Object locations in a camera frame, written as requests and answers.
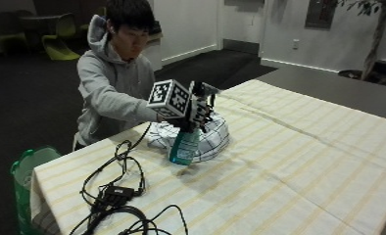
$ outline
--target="green bottle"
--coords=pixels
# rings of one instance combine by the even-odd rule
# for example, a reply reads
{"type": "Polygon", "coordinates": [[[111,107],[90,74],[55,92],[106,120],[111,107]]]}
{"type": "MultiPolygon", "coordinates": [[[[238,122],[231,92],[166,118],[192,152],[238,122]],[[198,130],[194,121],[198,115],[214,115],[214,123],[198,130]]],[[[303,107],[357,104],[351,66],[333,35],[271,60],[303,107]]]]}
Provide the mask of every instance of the green bottle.
{"type": "Polygon", "coordinates": [[[194,153],[198,149],[199,129],[194,128],[192,132],[179,129],[174,144],[168,151],[168,161],[178,165],[190,165],[194,153]]]}

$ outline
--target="black hair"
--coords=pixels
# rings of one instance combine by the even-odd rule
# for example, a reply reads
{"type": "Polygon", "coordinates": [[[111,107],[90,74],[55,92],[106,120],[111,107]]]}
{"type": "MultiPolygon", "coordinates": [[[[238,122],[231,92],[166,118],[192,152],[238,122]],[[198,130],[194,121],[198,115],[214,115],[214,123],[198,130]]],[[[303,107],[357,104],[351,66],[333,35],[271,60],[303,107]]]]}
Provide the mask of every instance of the black hair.
{"type": "Polygon", "coordinates": [[[146,0],[106,0],[105,17],[115,30],[122,25],[136,29],[151,30],[154,14],[146,0]]]}

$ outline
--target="gray hoodie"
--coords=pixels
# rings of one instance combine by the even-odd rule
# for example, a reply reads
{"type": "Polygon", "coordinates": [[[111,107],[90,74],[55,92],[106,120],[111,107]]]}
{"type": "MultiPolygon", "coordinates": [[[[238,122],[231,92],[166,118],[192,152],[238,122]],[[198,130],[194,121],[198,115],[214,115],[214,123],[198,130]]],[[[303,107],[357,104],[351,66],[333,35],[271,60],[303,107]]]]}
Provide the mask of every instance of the gray hoodie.
{"type": "Polygon", "coordinates": [[[146,108],[154,84],[148,60],[139,57],[123,62],[106,41],[105,20],[93,16],[87,40],[91,50],[77,64],[83,97],[77,119],[77,140],[83,145],[131,128],[140,121],[155,121],[156,113],[146,108]]]}

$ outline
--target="table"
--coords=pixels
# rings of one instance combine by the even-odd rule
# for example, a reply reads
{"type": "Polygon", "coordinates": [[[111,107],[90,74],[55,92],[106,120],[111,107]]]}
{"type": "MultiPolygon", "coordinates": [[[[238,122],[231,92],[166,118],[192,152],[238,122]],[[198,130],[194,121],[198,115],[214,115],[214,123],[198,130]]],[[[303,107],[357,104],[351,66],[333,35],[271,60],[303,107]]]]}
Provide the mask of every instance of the table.
{"type": "MultiPolygon", "coordinates": [[[[212,160],[183,167],[143,140],[131,156],[147,192],[128,205],[151,218],[176,204],[188,234],[386,234],[386,118],[259,80],[226,90],[215,109],[228,125],[228,146],[212,160]]],[[[114,146],[134,142],[144,129],[142,124],[33,170],[31,217],[45,232],[69,234],[89,214],[83,180],[114,146]]],[[[113,164],[89,191],[118,172],[113,164]]],[[[119,186],[135,188],[136,173],[131,167],[119,186]]],[[[117,234],[130,223],[117,214],[95,234],[117,234]]],[[[183,234],[176,211],[156,225],[183,234]]]]}
{"type": "Polygon", "coordinates": [[[31,16],[22,16],[19,17],[21,24],[23,29],[35,30],[39,28],[34,28],[35,25],[45,27],[46,32],[49,34],[55,33],[55,20],[61,17],[61,15],[31,15],[31,16]]]}

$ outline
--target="young man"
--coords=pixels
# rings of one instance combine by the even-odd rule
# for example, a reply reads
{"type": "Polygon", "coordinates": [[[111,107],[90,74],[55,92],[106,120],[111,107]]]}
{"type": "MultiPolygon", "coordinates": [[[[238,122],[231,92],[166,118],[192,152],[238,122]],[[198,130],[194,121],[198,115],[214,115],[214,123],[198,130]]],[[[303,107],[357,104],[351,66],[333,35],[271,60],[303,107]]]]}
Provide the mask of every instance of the young man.
{"type": "Polygon", "coordinates": [[[146,107],[155,79],[150,62],[140,55],[152,24],[146,0],[107,0],[105,19],[93,16],[87,34],[91,50],[77,64],[85,103],[74,150],[142,121],[162,120],[146,107]]]}

